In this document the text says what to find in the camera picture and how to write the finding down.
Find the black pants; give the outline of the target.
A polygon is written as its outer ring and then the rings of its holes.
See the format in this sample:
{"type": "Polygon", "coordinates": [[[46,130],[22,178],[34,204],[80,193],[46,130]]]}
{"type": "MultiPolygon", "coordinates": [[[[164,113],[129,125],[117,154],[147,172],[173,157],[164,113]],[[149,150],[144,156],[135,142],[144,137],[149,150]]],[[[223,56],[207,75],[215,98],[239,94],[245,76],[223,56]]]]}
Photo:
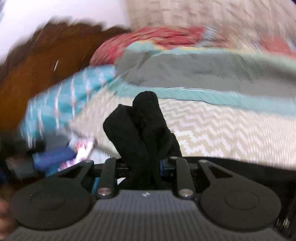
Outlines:
{"type": "MultiPolygon", "coordinates": [[[[161,162],[182,158],[154,92],[138,94],[131,106],[119,104],[103,129],[129,170],[126,189],[159,189],[161,162]]],[[[188,158],[198,165],[192,190],[205,216],[223,228],[256,231],[273,226],[295,240],[295,172],[233,159],[188,158]]]]}

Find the patterned multicolour bedsheet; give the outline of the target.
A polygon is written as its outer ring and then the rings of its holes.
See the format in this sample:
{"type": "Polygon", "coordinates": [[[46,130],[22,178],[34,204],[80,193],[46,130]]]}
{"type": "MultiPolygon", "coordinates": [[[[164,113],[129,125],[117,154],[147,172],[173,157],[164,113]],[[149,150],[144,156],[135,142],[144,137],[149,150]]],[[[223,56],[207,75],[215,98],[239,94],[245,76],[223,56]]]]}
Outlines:
{"type": "Polygon", "coordinates": [[[18,131],[28,142],[91,137],[118,157],[103,121],[143,91],[158,96],[183,155],[295,168],[295,59],[266,52],[134,42],[114,65],[86,67],[31,98],[18,131]]]}

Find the carved brown wooden headboard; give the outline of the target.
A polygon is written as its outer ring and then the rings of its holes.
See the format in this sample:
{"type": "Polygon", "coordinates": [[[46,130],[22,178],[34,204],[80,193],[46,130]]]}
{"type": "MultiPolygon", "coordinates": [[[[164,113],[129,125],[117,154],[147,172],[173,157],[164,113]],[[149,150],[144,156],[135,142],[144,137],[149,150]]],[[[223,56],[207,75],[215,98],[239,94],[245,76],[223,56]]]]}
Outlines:
{"type": "Polygon", "coordinates": [[[49,20],[23,40],[1,64],[1,136],[15,133],[30,98],[89,65],[107,39],[128,33],[125,27],[106,30],[87,20],[49,20]]]}

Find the red floral pillow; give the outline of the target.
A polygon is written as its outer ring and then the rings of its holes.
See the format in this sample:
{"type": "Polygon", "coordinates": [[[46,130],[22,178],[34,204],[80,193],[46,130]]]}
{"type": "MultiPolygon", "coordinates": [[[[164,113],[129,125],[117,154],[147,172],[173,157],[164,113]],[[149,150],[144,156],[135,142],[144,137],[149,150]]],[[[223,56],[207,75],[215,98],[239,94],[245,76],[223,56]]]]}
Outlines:
{"type": "Polygon", "coordinates": [[[125,48],[134,42],[149,42],[161,49],[173,49],[177,47],[192,47],[198,44],[206,28],[194,26],[189,28],[166,26],[145,27],[134,32],[124,33],[112,37],[101,44],[90,59],[90,65],[113,64],[119,58],[125,48]]]}

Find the floral pleated curtain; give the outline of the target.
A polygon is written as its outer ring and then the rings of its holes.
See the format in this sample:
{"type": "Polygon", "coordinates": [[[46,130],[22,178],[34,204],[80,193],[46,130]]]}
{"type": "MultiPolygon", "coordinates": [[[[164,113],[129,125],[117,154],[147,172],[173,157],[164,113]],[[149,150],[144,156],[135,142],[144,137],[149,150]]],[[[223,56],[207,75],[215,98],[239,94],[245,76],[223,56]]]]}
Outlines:
{"type": "Polygon", "coordinates": [[[208,29],[209,44],[295,50],[293,1],[126,1],[133,29],[156,26],[208,29]]]}

